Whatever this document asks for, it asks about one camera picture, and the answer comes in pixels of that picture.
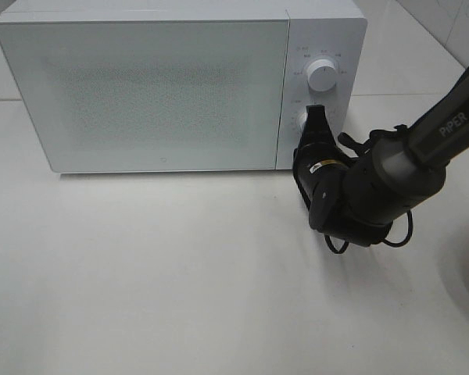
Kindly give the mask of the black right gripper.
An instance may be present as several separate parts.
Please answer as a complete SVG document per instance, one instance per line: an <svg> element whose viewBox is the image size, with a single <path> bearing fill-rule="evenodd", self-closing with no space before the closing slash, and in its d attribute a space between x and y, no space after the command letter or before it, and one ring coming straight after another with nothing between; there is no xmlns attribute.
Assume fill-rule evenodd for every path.
<svg viewBox="0 0 469 375"><path fill-rule="evenodd" d="M325 107L308 105L305 126L292 161L292 176L305 207L312 205L318 187L327 188L327 196L339 197L345 172L355 161L337 146Z"/></svg>

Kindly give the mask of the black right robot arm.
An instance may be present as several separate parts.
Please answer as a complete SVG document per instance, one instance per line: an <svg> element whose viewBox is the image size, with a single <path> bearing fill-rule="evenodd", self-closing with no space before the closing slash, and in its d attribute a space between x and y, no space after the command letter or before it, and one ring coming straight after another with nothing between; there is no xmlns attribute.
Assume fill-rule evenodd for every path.
<svg viewBox="0 0 469 375"><path fill-rule="evenodd" d="M446 167L469 148L469 66L450 92L412 126L373 130L359 143L334 137L322 105L306 109L292 175L309 225L342 254L350 244L402 247L412 208L437 194Z"/></svg>

